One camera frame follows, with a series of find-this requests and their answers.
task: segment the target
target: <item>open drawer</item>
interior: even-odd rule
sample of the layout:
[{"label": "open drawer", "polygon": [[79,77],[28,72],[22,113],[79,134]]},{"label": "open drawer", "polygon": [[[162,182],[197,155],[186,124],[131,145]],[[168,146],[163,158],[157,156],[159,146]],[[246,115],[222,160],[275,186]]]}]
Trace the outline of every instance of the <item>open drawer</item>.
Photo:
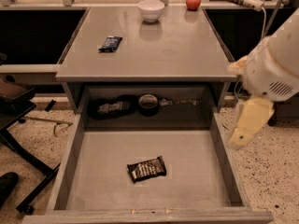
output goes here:
[{"label": "open drawer", "polygon": [[[88,103],[151,93],[173,104],[94,120]],[[133,183],[127,164],[163,156],[166,176]],[[36,223],[269,223],[254,212],[207,84],[86,87],[45,216]]]}]

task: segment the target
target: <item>bowl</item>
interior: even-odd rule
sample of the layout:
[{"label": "bowl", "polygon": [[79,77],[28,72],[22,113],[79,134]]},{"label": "bowl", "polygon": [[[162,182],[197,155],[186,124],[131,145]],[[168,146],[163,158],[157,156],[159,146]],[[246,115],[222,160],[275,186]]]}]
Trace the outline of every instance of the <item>bowl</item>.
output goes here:
[{"label": "bowl", "polygon": [[163,14],[165,4],[157,0],[145,0],[138,3],[140,15],[147,22],[155,22]]}]

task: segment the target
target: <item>white cable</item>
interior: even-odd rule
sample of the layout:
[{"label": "white cable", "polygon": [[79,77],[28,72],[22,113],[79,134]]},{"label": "white cable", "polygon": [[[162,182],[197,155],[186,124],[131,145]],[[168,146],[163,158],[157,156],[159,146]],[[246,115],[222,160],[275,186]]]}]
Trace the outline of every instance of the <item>white cable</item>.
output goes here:
[{"label": "white cable", "polygon": [[262,29],[261,40],[263,40],[263,37],[264,37],[264,27],[265,27],[265,23],[266,23],[266,19],[267,19],[267,13],[266,13],[264,7],[262,7],[262,11],[263,11],[263,29]]}]

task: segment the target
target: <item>floor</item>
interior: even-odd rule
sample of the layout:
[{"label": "floor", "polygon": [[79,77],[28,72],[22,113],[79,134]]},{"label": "floor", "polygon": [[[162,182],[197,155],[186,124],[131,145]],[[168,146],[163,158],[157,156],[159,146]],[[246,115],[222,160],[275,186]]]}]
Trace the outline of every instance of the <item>floor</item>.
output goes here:
[{"label": "floor", "polygon": [[[228,133],[234,124],[235,109],[221,110],[223,129]],[[68,105],[55,105],[50,112],[42,107],[32,111],[31,117],[72,121],[74,114]],[[50,167],[59,163],[68,132],[72,127],[27,120],[15,124],[9,131],[39,159]],[[279,121],[275,127],[265,126],[245,148],[234,153],[238,172],[254,210],[273,213],[272,223],[299,223],[299,120]],[[30,164],[0,144],[0,175],[16,172],[19,183],[0,210],[0,223],[19,224],[23,215],[16,206],[43,179]],[[45,213],[52,183],[32,202],[34,215]]]}]

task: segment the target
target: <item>apple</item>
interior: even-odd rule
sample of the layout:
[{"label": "apple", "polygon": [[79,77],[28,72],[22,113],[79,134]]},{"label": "apple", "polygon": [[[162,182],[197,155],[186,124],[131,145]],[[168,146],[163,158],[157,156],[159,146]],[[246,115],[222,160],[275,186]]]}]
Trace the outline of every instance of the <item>apple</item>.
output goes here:
[{"label": "apple", "polygon": [[186,0],[186,6],[188,10],[195,11],[199,8],[202,0]]}]

